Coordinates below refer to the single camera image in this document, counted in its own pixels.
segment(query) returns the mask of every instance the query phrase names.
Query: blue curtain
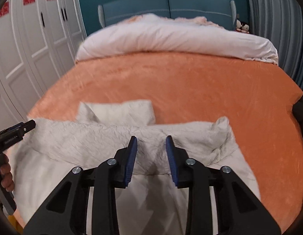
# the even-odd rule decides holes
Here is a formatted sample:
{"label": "blue curtain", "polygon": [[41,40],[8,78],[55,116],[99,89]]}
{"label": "blue curtain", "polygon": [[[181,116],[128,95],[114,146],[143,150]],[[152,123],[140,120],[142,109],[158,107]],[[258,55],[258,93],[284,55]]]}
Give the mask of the blue curtain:
{"label": "blue curtain", "polygon": [[269,39],[279,66],[303,89],[303,12],[296,0],[249,0],[251,33]]}

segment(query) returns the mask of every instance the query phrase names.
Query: black door handle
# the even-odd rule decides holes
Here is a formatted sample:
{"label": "black door handle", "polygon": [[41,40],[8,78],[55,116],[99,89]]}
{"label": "black door handle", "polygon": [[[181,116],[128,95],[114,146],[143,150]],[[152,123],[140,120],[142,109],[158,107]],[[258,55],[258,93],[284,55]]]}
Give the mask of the black door handle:
{"label": "black door handle", "polygon": [[68,21],[68,17],[67,17],[66,8],[64,8],[64,15],[66,16],[66,20]]}
{"label": "black door handle", "polygon": [[63,19],[63,21],[65,21],[64,20],[64,15],[63,15],[63,9],[61,8],[61,14],[62,14],[62,19]]}
{"label": "black door handle", "polygon": [[43,13],[41,12],[41,22],[43,24],[43,27],[45,27],[45,22],[44,22],[44,17],[43,17]]}

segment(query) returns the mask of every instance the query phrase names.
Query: white comforter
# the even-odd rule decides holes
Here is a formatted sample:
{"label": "white comforter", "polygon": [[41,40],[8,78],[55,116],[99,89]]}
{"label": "white comforter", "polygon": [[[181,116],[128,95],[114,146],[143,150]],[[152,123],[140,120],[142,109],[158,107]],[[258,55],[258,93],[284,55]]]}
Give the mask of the white comforter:
{"label": "white comforter", "polygon": [[[116,190],[120,234],[185,232],[188,190],[175,188],[169,175],[167,135],[172,135],[177,146],[206,166],[216,169],[230,166],[260,198],[256,178],[235,142],[228,118],[222,117],[215,123],[147,126],[154,122],[153,110],[150,102],[141,102],[142,105],[123,104],[121,108],[114,105],[114,114],[109,112],[110,105],[81,104],[77,116],[80,122],[35,119],[36,129],[9,156],[16,185],[15,200],[26,223],[73,167],[98,166],[127,146],[132,135],[138,138],[134,175],[127,189]],[[116,113],[134,118],[128,123],[145,126],[108,126],[108,121],[122,124],[122,116]],[[88,215],[87,234],[91,234],[90,225]]]}
{"label": "white comforter", "polygon": [[268,39],[154,14],[93,33],[79,47],[76,60],[140,51],[192,52],[278,64],[278,52]]}

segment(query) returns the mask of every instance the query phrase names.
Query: hand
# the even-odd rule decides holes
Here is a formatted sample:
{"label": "hand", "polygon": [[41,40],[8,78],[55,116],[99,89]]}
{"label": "hand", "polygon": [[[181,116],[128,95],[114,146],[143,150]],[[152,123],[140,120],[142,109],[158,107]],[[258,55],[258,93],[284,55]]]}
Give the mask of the hand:
{"label": "hand", "polygon": [[11,167],[9,164],[9,159],[5,155],[5,164],[0,167],[0,173],[2,175],[2,187],[6,189],[7,192],[12,192],[14,189],[13,175],[11,174]]}

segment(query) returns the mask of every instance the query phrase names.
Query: plush toy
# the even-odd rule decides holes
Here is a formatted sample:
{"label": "plush toy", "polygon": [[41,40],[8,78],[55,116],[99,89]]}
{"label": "plush toy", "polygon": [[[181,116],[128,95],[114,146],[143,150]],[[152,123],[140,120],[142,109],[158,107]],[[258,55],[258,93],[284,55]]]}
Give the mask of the plush toy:
{"label": "plush toy", "polygon": [[249,25],[245,22],[236,20],[236,30],[241,33],[249,33]]}

